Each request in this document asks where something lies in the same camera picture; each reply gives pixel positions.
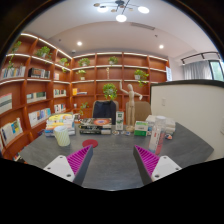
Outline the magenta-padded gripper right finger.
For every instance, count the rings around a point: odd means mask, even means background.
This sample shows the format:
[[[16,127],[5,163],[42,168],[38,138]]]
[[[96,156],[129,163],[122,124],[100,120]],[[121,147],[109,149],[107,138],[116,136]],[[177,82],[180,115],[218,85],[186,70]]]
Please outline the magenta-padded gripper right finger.
[[[138,145],[134,146],[133,155],[144,185],[181,170],[168,156],[159,157]]]

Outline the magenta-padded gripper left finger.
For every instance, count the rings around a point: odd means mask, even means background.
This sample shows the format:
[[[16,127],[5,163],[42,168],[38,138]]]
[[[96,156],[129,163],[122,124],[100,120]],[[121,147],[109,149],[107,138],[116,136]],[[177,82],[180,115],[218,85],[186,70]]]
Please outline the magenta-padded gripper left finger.
[[[69,156],[57,156],[44,170],[77,185],[82,185],[92,156],[93,146],[88,145]]]

